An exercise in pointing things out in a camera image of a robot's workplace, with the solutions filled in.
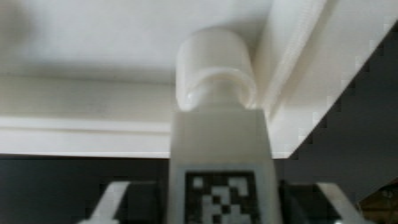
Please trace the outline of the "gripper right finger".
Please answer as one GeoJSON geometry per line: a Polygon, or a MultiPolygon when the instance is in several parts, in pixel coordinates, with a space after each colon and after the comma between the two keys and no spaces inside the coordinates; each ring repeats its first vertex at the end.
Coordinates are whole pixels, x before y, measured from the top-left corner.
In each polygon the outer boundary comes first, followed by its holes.
{"type": "Polygon", "coordinates": [[[339,186],[334,183],[318,183],[318,187],[339,215],[334,224],[373,224],[364,219],[339,186]]]}

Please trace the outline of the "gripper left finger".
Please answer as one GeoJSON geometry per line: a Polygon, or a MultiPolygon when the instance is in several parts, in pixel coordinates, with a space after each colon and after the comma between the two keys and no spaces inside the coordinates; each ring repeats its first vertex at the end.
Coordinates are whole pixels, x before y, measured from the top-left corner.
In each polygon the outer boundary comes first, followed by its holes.
{"type": "Polygon", "coordinates": [[[109,184],[91,217],[84,219],[77,224],[119,224],[116,214],[128,186],[128,181],[116,181],[109,184]]]}

